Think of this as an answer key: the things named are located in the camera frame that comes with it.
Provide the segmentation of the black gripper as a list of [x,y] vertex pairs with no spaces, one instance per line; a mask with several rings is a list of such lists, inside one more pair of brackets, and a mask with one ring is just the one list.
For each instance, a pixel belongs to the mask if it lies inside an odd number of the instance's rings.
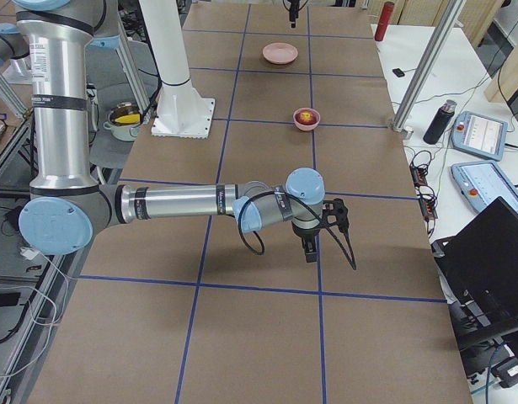
[[314,261],[317,261],[318,251],[316,236],[321,230],[321,225],[318,224],[316,226],[306,228],[299,226],[298,223],[293,221],[291,226],[295,235],[300,237],[302,240],[302,248],[304,250],[306,262],[313,263]]
[[296,27],[297,12],[301,9],[300,0],[286,0],[286,9],[289,11],[290,26]]

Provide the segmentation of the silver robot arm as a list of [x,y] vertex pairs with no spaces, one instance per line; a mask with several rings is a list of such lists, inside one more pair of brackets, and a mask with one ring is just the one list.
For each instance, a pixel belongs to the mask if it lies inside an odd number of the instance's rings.
[[85,51],[94,36],[117,26],[103,1],[18,1],[19,31],[29,40],[38,173],[19,216],[27,243],[47,255],[86,247],[102,230],[135,220],[231,215],[240,233],[283,221],[301,238],[308,262],[326,227],[322,176],[304,167],[282,185],[259,181],[166,188],[102,185],[88,157]]
[[[187,5],[197,1],[176,1],[180,14],[187,13]],[[119,10],[126,13],[135,13],[138,16],[139,1],[118,1]],[[88,48],[101,50],[115,50],[120,44],[119,38],[94,37]],[[3,76],[12,84],[31,84],[31,67],[29,58],[29,45],[20,34],[15,24],[0,23],[0,68],[9,61],[10,67],[4,71]]]

